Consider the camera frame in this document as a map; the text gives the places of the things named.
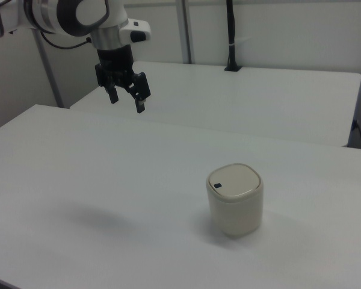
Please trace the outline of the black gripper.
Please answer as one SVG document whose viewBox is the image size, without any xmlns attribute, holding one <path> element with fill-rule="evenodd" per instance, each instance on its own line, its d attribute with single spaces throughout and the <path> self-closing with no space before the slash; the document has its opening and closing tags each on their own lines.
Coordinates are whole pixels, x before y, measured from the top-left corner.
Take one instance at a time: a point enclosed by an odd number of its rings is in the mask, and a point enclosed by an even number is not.
<svg viewBox="0 0 361 289">
<path fill-rule="evenodd" d="M 145 110 L 145 101 L 151 95 L 145 73 L 135 73 L 131 45 L 115 50 L 97 50 L 100 63 L 95 66 L 98 85 L 103 87 L 110 102 L 119 101 L 116 87 L 125 89 L 135 99 L 138 114 Z"/>
</svg>

